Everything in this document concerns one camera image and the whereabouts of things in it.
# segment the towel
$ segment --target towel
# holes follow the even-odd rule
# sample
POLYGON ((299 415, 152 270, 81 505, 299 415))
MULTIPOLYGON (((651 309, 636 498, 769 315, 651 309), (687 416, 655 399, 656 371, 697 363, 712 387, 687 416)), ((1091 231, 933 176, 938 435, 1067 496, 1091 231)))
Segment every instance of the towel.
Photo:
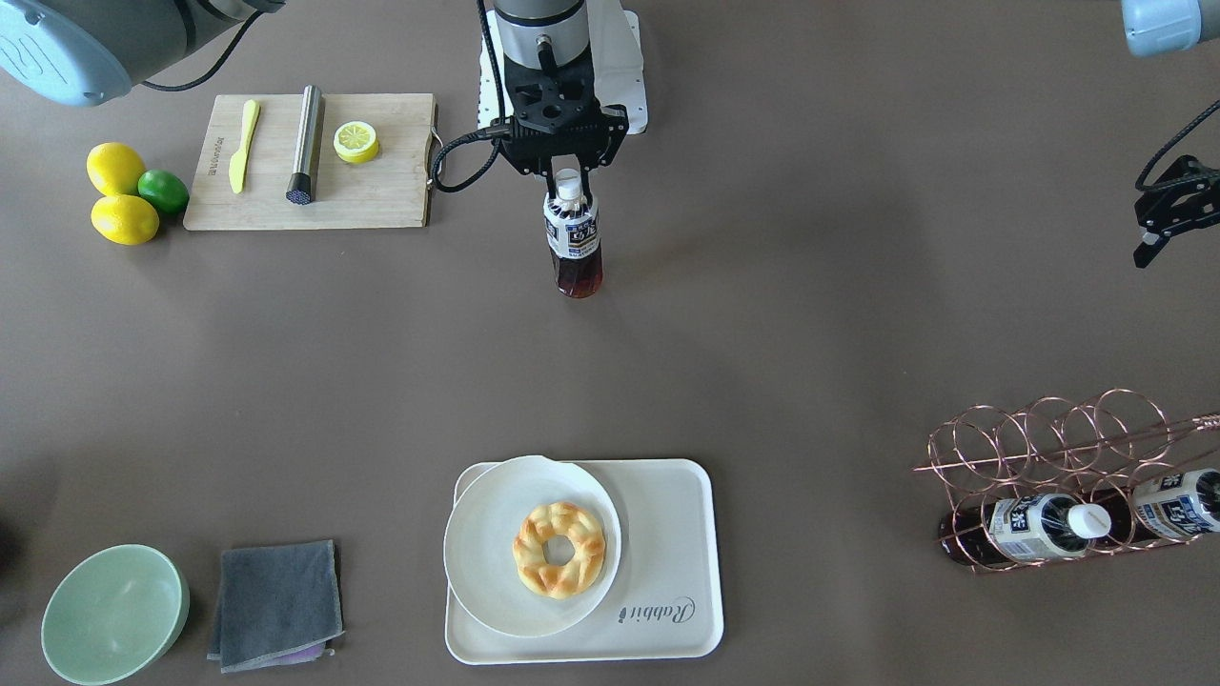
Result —
POLYGON ((333 541, 221 554, 207 659, 222 673, 310 662, 340 634, 333 541))

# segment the light green bowl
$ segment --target light green bowl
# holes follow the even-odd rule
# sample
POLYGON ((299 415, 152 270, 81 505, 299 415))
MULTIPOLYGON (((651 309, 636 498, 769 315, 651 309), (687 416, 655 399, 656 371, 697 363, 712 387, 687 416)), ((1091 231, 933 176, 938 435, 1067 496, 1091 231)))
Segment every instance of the light green bowl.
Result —
POLYGON ((165 654, 187 623, 190 593, 170 558, 116 546, 78 564, 43 615, 43 655, 82 686, 126 679, 165 654))

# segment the bread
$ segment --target bread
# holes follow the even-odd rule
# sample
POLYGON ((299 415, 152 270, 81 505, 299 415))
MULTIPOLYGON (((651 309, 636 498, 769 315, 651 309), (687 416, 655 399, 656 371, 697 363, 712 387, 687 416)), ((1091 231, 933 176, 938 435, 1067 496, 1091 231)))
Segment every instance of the bread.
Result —
POLYGON ((512 541, 521 582, 534 593, 556 601, 588 590, 601 572, 605 554, 601 524, 572 503, 538 505, 521 522, 521 532, 512 541), (544 546, 555 536, 566 536, 572 542, 572 559, 562 566, 547 561, 544 546))

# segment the wooden cutting board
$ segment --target wooden cutting board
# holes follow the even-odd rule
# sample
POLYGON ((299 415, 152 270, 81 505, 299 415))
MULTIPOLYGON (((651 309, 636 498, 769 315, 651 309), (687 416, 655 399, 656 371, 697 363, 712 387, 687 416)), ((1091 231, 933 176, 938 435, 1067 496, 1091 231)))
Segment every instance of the wooden cutting board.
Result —
POLYGON ((428 223, 428 151, 436 117, 429 93, 323 94, 315 200, 294 205, 284 198, 293 172, 300 94, 218 95, 207 122, 190 204, 182 218, 192 231, 300 228, 393 228, 428 223), (242 145, 242 106, 262 107, 250 142, 245 188, 229 188, 229 157, 242 145), (336 129, 368 122, 381 154, 350 165, 334 153, 336 129))

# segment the light blue joint cap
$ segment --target light blue joint cap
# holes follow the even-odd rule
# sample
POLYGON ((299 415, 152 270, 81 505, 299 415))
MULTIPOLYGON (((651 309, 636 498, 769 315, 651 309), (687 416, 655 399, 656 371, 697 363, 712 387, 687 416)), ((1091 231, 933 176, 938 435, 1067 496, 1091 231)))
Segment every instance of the light blue joint cap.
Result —
POLYGON ((1127 49, 1136 57, 1190 50, 1199 42, 1199 0, 1122 0, 1127 49))
POLYGON ((39 95, 77 107, 101 105, 132 89, 113 52, 34 0, 0 0, 0 66, 39 95))

